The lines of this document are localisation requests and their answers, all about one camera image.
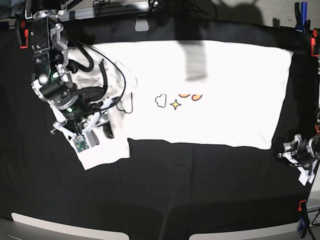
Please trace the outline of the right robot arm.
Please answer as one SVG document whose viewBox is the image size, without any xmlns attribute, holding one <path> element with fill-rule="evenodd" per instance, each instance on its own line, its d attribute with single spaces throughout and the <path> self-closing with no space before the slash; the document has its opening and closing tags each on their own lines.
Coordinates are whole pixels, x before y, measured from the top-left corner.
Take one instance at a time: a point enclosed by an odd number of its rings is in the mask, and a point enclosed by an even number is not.
<svg viewBox="0 0 320 240">
<path fill-rule="evenodd" d="M 106 96 L 108 77 L 104 62 L 98 65 L 102 86 L 78 88 L 72 75 L 78 71 L 90 73 L 95 64 L 83 44 L 60 21 L 60 4 L 28 0 L 24 15 L 31 24 L 29 42 L 34 64 L 31 86 L 55 114 L 51 134 L 63 133 L 80 152 L 99 145 L 95 128 L 101 127 L 105 137 L 113 139 L 109 109 L 121 98 Z"/>
</svg>

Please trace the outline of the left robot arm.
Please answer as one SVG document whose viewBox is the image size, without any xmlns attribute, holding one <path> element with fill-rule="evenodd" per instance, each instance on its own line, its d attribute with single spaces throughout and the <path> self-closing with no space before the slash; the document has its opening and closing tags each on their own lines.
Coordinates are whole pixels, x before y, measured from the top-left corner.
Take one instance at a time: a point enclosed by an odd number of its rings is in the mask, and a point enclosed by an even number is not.
<svg viewBox="0 0 320 240">
<path fill-rule="evenodd" d="M 307 176 L 313 172 L 313 163 L 320 159 L 320 109 L 315 118 L 315 136 L 304 139 L 300 134 L 294 136 L 293 141 L 283 144 L 284 152 L 278 153 L 278 159 L 286 158 L 290 166 L 307 171 Z"/>
</svg>

